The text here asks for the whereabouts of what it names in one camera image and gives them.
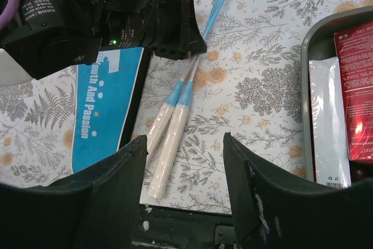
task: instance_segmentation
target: floral tablecloth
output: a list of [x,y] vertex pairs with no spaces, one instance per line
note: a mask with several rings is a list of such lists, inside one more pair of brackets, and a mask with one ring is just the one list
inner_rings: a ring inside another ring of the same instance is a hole
[[[213,0],[196,0],[200,29]],[[223,135],[230,131],[265,159],[305,177],[300,46],[311,26],[373,0],[227,0],[197,71],[189,120],[167,197],[141,203],[230,213]],[[133,137],[145,134],[188,61],[153,58]],[[71,173],[75,68],[0,89],[0,181],[48,185]]]

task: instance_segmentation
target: plastic bag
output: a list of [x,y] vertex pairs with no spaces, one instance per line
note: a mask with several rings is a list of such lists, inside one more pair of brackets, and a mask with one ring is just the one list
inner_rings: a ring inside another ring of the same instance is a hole
[[316,182],[351,186],[338,58],[309,62]]

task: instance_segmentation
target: barcode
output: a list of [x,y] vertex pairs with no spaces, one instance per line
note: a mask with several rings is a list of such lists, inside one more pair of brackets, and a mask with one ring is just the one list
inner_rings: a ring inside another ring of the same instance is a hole
[[328,187],[336,188],[336,189],[344,189],[344,185],[342,183],[329,183],[326,182]]

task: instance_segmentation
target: racket handle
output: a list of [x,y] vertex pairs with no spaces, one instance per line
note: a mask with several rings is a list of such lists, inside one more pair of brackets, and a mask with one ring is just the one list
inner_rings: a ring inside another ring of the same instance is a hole
[[171,174],[179,143],[187,123],[189,107],[177,105],[168,127],[166,141],[162,148],[161,156],[154,171],[153,178],[147,189],[147,193],[157,199],[166,195],[168,178]]
[[159,112],[154,120],[153,125],[150,127],[149,132],[147,133],[147,158],[146,165],[150,162],[150,159],[153,156],[154,151],[156,150],[159,140],[162,137],[162,134],[170,122],[170,119],[173,115],[175,107],[167,103],[163,103]]

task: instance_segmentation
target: gray tray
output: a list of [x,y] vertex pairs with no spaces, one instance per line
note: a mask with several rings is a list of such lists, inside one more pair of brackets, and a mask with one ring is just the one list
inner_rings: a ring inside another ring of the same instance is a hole
[[320,20],[304,38],[301,50],[301,86],[304,153],[308,180],[314,181],[314,136],[311,125],[308,61],[335,57],[334,33],[371,21],[373,21],[373,6],[338,13]]

